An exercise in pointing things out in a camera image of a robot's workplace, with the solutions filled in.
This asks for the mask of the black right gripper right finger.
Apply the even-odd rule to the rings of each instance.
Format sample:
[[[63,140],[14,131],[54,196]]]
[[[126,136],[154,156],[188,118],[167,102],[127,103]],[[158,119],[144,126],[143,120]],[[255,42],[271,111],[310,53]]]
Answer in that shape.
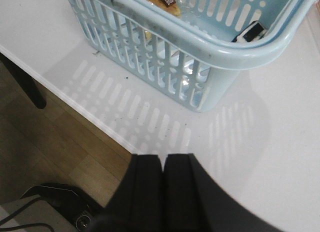
[[[170,154],[164,164],[167,232],[277,232],[228,195],[194,154]]]

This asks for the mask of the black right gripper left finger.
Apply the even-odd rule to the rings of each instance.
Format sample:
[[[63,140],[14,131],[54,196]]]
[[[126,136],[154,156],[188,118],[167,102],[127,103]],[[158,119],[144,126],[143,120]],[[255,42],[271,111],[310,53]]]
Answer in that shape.
[[[131,157],[116,192],[92,223],[94,232],[160,232],[162,166],[156,155]]]

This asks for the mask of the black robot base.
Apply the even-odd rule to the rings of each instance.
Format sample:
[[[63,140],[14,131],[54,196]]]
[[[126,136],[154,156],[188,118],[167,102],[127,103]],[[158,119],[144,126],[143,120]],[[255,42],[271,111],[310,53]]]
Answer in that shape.
[[[62,183],[42,183],[27,189],[22,199],[40,196],[70,222],[78,232],[89,227],[94,217],[100,214],[103,207],[81,188]]]

